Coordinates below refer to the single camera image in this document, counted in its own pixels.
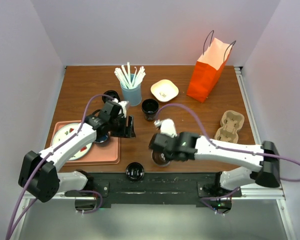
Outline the brown takeout coffee cup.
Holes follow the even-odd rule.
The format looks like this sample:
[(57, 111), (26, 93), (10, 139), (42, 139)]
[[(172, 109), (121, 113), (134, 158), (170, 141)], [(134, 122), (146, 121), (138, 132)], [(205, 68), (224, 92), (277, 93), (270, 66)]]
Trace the brown takeout coffee cup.
[(161, 152), (152, 150), (151, 153), (152, 160), (159, 167), (167, 167), (170, 164), (170, 160), (168, 160), (165, 155)]

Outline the black coffee cup lid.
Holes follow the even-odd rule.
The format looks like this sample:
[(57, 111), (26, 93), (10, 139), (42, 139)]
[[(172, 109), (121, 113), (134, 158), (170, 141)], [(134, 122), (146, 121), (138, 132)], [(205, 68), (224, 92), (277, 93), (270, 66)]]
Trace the black coffee cup lid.
[(144, 167), (139, 162), (131, 162), (125, 169), (125, 174), (130, 181), (139, 181), (144, 177)]

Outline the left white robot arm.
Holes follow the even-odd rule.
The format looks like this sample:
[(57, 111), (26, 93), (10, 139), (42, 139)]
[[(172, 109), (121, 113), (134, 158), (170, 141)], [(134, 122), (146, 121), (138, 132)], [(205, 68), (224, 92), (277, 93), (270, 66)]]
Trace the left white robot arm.
[(25, 192), (45, 203), (57, 193), (77, 191), (89, 196), (94, 190), (94, 181), (80, 171), (60, 172), (63, 165), (83, 147), (110, 134), (115, 138), (134, 138), (133, 116), (88, 115), (76, 130), (60, 143), (40, 153), (29, 151), (23, 158), (18, 184)]

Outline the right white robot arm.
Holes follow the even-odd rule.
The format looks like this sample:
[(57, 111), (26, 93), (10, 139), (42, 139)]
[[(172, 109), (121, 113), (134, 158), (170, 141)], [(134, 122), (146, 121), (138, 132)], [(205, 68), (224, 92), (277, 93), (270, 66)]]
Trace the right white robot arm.
[(281, 184), (279, 153), (271, 141), (244, 145), (190, 132), (176, 136), (156, 133), (150, 140), (149, 149), (163, 155), (166, 161), (208, 160), (236, 165), (234, 170), (223, 171), (213, 183), (213, 192), (220, 197), (252, 183), (266, 188), (278, 188)]

